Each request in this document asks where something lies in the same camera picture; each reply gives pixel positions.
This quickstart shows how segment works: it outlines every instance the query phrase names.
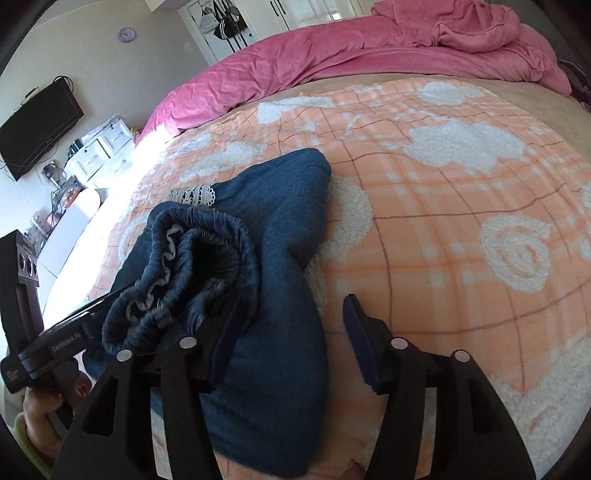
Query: pink comforter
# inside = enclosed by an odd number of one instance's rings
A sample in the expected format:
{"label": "pink comforter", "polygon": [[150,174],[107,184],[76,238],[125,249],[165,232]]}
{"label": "pink comforter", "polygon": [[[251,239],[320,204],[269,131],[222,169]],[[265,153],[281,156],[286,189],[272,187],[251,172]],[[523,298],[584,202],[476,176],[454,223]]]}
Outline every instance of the pink comforter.
{"label": "pink comforter", "polygon": [[371,17],[275,35],[216,63],[168,94],[140,140],[159,127],[179,135],[312,80],[387,72],[539,82],[571,93],[548,41],[521,25],[508,7],[478,0],[382,0]]}

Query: plaid pattern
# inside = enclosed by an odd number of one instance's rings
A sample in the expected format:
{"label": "plaid pattern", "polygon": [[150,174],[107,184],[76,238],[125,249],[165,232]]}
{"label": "plaid pattern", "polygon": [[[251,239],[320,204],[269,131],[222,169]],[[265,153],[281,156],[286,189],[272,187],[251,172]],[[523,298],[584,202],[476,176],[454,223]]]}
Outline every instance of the plaid pattern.
{"label": "plaid pattern", "polygon": [[[333,108],[284,109],[276,122],[260,124],[255,107],[178,137],[109,234],[102,273],[90,295],[108,291],[147,213],[170,189],[228,180],[253,163],[318,148],[333,175],[352,179],[367,193],[374,216],[366,238],[345,260],[322,266],[333,384],[326,440],[311,478],[338,477],[350,458],[368,462],[385,405],[384,398],[363,385],[342,322],[345,294],[356,293],[369,315],[425,351],[471,352],[485,373],[518,393],[539,382],[560,355],[589,334],[591,261],[584,245],[591,210],[582,190],[591,180],[589,167],[555,132],[491,92],[480,90],[482,96],[467,96],[460,105],[435,105],[420,98],[427,83],[410,79],[351,86],[323,95]],[[404,146],[413,142],[412,129],[441,125],[443,117],[470,125],[486,121],[509,131],[525,144],[523,156],[498,158],[483,173],[455,162],[434,167],[407,155]],[[237,141],[262,145],[262,154],[247,161],[230,155],[232,164],[219,162],[213,174],[187,174],[201,165],[209,172],[211,159],[221,158],[215,154]],[[340,221],[341,208],[331,202],[327,231]],[[526,226],[515,229],[533,235],[532,241],[548,252],[550,268],[538,291],[524,293],[507,285],[487,260],[479,234],[501,215],[549,226],[548,238]],[[499,235],[502,246],[505,233]],[[526,245],[520,252],[538,268],[541,258],[534,247]],[[226,478],[265,477],[220,462]]]}

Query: wall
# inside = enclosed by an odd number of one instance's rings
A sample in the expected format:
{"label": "wall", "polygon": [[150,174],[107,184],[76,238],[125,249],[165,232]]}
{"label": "wall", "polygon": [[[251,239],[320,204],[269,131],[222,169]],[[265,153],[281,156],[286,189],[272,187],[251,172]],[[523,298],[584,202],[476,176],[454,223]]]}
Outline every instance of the wall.
{"label": "wall", "polygon": [[[117,41],[123,27],[135,30],[132,43]],[[63,166],[73,140],[115,113],[130,127],[143,127],[170,90],[206,67],[178,12],[152,14],[144,0],[59,0],[0,76],[0,123],[32,88],[71,77],[85,116],[59,143],[54,159]],[[53,188],[40,171],[35,167],[18,183],[0,171],[0,236],[26,230],[36,210],[50,209]]]}

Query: black handle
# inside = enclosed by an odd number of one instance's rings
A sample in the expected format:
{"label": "black handle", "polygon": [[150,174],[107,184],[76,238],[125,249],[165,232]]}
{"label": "black handle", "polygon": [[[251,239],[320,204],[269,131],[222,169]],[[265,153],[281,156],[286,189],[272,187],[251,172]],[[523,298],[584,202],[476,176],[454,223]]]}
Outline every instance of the black handle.
{"label": "black handle", "polygon": [[281,8],[281,11],[283,12],[284,15],[287,15],[287,12],[285,11],[285,8],[283,8],[283,5],[281,4],[280,0],[277,0],[277,3],[279,4],[279,7]]}
{"label": "black handle", "polygon": [[275,10],[275,5],[273,5],[273,2],[269,2],[271,4],[271,8],[273,9],[273,11],[275,12],[275,15],[279,17],[279,14],[277,13],[277,10]]}

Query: silver screw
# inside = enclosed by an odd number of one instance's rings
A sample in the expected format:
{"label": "silver screw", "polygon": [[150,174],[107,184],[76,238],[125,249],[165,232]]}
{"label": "silver screw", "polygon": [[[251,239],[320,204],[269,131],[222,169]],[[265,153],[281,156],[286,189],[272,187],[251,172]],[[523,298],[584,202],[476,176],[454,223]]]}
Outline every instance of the silver screw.
{"label": "silver screw", "polygon": [[133,352],[131,350],[121,350],[116,358],[117,360],[119,360],[119,362],[126,362],[127,360],[129,360],[131,357],[133,357]]}
{"label": "silver screw", "polygon": [[194,337],[185,337],[178,343],[180,348],[193,348],[197,345],[197,340]]}
{"label": "silver screw", "polygon": [[456,353],[453,354],[456,357],[458,362],[467,362],[470,360],[470,354],[465,350],[458,350]]}
{"label": "silver screw", "polygon": [[408,342],[404,338],[396,337],[392,339],[390,345],[392,345],[392,348],[395,348],[396,350],[404,350],[406,347],[408,347]]}

